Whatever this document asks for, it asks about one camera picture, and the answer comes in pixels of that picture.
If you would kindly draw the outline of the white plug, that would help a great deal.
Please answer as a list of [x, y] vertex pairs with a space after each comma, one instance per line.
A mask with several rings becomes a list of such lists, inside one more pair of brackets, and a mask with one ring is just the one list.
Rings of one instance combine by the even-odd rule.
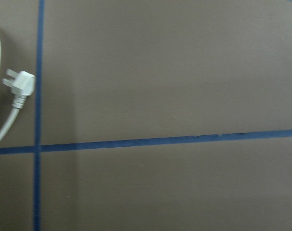
[[22, 109], [27, 97], [31, 96], [35, 90], [36, 77], [26, 71], [15, 72], [11, 69], [7, 69], [6, 75], [11, 78], [3, 78], [2, 83], [14, 94], [12, 106]]

